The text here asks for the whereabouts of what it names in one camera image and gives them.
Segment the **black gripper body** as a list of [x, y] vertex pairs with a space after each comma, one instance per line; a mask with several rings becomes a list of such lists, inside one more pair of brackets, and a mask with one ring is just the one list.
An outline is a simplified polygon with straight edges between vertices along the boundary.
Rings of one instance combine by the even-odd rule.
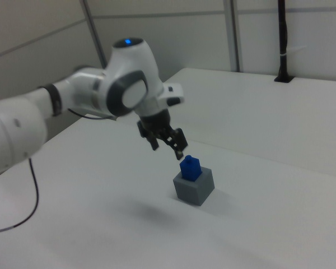
[[150, 133], [154, 135], [160, 133], [168, 134], [173, 130], [170, 125], [170, 119], [169, 111], [164, 109], [154, 115], [140, 116], [137, 126], [141, 136], [148, 136]]

